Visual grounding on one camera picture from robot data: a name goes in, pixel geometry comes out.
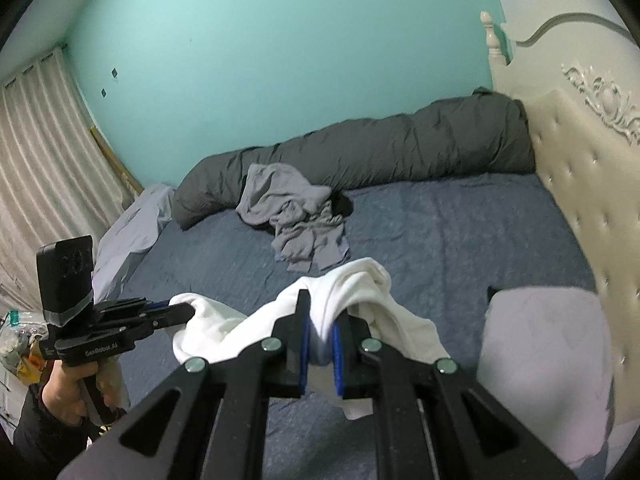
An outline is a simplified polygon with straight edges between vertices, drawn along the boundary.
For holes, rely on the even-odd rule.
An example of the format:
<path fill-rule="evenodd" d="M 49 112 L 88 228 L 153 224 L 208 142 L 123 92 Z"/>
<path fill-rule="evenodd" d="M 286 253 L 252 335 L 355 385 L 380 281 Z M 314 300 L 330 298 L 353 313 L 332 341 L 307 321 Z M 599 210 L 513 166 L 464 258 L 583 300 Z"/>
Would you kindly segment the person's left hand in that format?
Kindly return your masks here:
<path fill-rule="evenodd" d="M 55 361 L 49 380 L 42 389 L 43 405 L 64 425 L 78 427 L 88 415 L 80 384 L 85 378 L 91 377 L 101 393 L 104 405 L 118 408 L 124 396 L 124 380 L 116 361 L 103 364 L 91 362 L 79 366 Z"/>

